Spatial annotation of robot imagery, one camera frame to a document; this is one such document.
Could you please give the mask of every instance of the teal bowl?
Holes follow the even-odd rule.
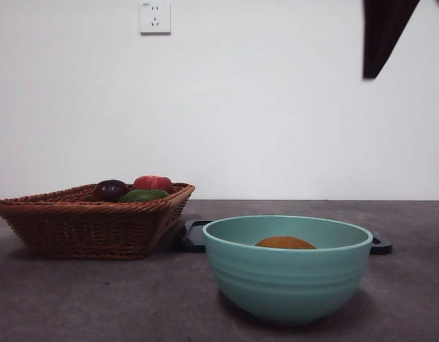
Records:
[[[341,308],[361,282],[373,240],[353,224],[281,215],[218,219],[202,231],[221,291],[253,316],[284,325]],[[255,246],[273,236],[298,237],[316,249]]]

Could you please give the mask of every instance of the dark cloth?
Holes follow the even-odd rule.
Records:
[[[363,77],[376,78],[420,0],[363,0]]]

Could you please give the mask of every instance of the basket rim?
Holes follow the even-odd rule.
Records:
[[[195,187],[194,185],[184,183],[184,182],[174,182],[174,186],[181,186],[182,188],[178,191],[170,194],[169,196],[153,199],[147,202],[127,202],[127,203],[113,203],[113,202],[89,202],[89,201],[78,201],[78,202],[62,202],[62,201],[32,201],[31,199],[37,197],[51,197],[56,195],[63,195],[63,193],[68,194],[69,192],[81,191],[84,189],[88,189],[89,187],[96,186],[96,183],[80,185],[77,187],[72,187],[69,189],[53,191],[42,193],[38,195],[29,195],[23,197],[16,197],[11,199],[0,199],[0,207],[34,207],[34,206],[47,206],[47,207],[65,207],[65,208],[74,208],[74,207],[82,207],[82,208],[96,208],[96,209],[146,209],[151,210],[155,208],[169,207],[171,202],[177,200],[178,197],[185,197],[187,193],[191,194]]]

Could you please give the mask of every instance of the brown wicker basket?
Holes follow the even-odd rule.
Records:
[[[180,220],[195,187],[173,183],[149,202],[92,202],[95,184],[42,195],[0,199],[0,216],[35,257],[143,259]]]

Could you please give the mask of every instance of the electrical outlet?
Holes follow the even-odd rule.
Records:
[[[170,1],[144,0],[139,24],[141,35],[170,33]]]

